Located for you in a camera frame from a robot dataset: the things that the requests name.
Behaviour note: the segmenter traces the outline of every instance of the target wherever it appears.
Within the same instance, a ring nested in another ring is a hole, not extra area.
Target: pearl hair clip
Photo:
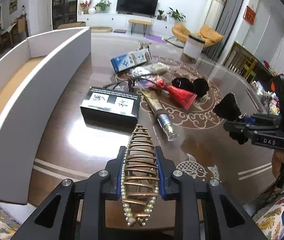
[[[121,197],[128,226],[144,226],[159,193],[154,145],[147,128],[137,124],[126,148],[121,173]]]

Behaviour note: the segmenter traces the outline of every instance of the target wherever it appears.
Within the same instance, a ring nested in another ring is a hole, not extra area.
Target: black box
[[[140,97],[136,93],[91,87],[80,108],[86,123],[98,121],[134,128],[138,123]]]

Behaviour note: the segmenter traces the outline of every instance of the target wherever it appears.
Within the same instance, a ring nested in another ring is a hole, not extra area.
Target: dark cabinet
[[[78,0],[52,0],[52,27],[76,22]]]

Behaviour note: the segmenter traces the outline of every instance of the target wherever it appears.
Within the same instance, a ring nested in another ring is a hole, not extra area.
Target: silver screw
[[[210,179],[210,184],[212,186],[217,186],[217,185],[219,185],[219,181],[217,179]]]
[[[106,170],[101,170],[101,171],[99,172],[99,175],[100,175],[101,177],[105,177],[105,176],[107,176],[108,174],[109,174],[109,172],[106,171]]]
[[[176,177],[180,177],[183,175],[182,171],[179,171],[179,170],[175,170],[173,171],[173,175],[176,176]]]
[[[65,186],[65,187],[70,186],[71,183],[72,183],[72,181],[70,179],[64,179],[62,181],[62,185]]]

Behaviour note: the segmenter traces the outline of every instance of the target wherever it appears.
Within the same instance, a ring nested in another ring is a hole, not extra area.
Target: gray curtain
[[[229,35],[233,29],[235,20],[239,14],[241,5],[243,0],[227,0],[224,10],[222,12],[221,18],[218,22],[218,26],[216,31],[222,35],[224,35],[223,39],[219,41],[217,44],[208,47],[205,50],[205,54],[208,58],[217,61],[220,57],[224,46],[226,45],[227,40],[229,39]]]

